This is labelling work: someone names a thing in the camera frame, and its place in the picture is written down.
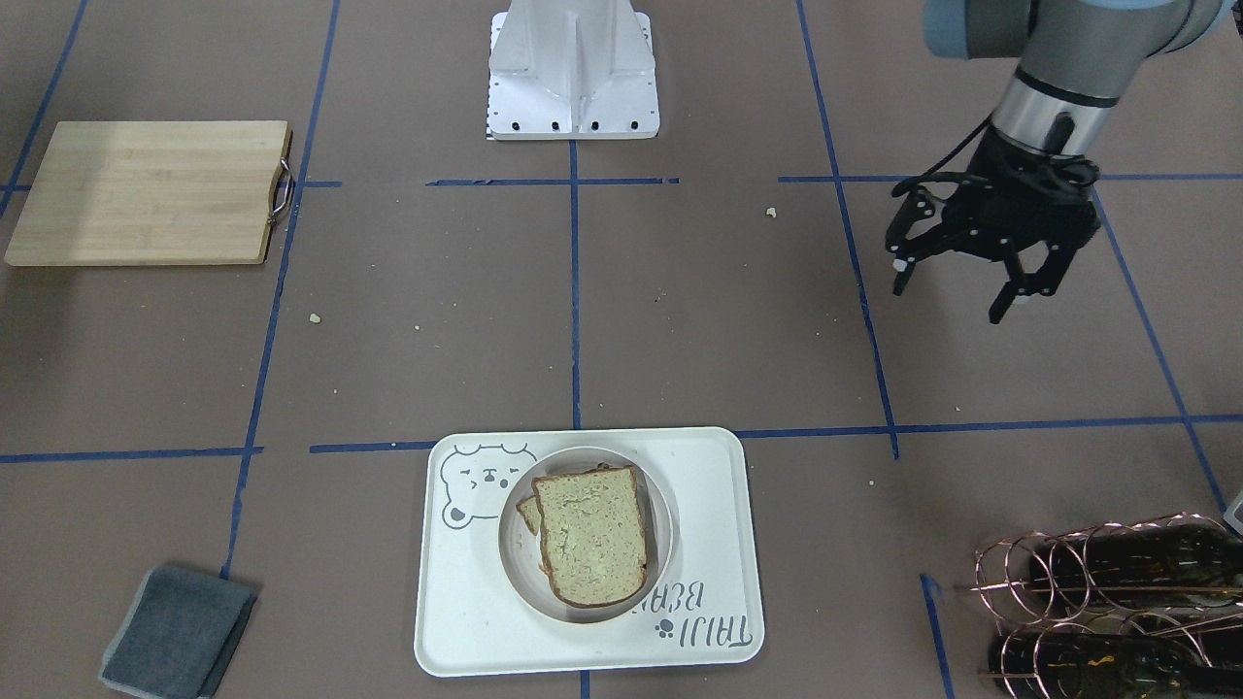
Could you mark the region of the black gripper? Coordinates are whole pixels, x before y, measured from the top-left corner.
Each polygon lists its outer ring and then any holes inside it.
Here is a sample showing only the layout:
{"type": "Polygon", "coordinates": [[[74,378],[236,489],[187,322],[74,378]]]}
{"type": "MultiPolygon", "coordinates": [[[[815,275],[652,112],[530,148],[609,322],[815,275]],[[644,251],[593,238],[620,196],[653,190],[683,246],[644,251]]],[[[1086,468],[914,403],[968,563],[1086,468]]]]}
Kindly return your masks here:
{"type": "Polygon", "coordinates": [[[951,250],[1002,261],[1008,275],[989,306],[989,323],[1001,323],[1017,299],[1053,296],[1074,260],[1100,228],[1091,200],[1100,177],[1084,155],[1048,155],[1014,146],[986,128],[962,179],[902,179],[891,195],[902,200],[885,231],[895,257],[892,295],[900,296],[925,257],[951,250]],[[955,184],[947,197],[930,184],[955,184]],[[1044,262],[1023,267],[1021,251],[1043,243],[1044,262]]]}

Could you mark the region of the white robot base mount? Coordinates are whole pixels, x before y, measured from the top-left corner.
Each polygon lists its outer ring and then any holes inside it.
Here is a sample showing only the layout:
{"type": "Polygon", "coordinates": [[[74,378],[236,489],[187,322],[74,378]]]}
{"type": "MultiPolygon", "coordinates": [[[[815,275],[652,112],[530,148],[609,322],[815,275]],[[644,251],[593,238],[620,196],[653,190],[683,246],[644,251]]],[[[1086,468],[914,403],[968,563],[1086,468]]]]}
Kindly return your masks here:
{"type": "Polygon", "coordinates": [[[653,139],[653,22],[630,1],[512,1],[488,27],[486,134],[653,139]]]}

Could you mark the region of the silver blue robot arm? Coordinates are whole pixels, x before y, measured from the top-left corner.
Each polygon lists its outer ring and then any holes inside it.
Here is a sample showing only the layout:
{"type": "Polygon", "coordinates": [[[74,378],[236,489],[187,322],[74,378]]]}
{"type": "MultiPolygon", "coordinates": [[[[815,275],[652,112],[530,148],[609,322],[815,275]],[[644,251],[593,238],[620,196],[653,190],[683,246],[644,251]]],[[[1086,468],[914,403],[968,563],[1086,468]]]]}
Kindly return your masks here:
{"type": "Polygon", "coordinates": [[[1016,58],[1008,87],[968,134],[962,172],[937,162],[897,182],[885,248],[901,295],[919,262],[962,252],[1006,267],[994,308],[1057,294],[1100,228],[1093,139],[1146,58],[1197,44],[1229,1],[927,1],[924,40],[945,58],[1016,58]]]}

